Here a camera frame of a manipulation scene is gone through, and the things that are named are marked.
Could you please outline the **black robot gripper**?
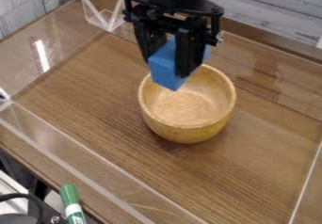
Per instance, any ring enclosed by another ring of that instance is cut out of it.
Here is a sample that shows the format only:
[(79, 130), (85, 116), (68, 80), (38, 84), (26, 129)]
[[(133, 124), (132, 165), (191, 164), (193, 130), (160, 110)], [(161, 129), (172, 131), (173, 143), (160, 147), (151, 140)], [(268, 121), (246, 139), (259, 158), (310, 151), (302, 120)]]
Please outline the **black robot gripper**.
[(124, 5), (144, 61), (165, 44), (165, 33), (176, 34), (176, 75), (187, 77), (203, 63), (205, 43), (220, 42), (224, 9), (208, 0), (124, 0)]

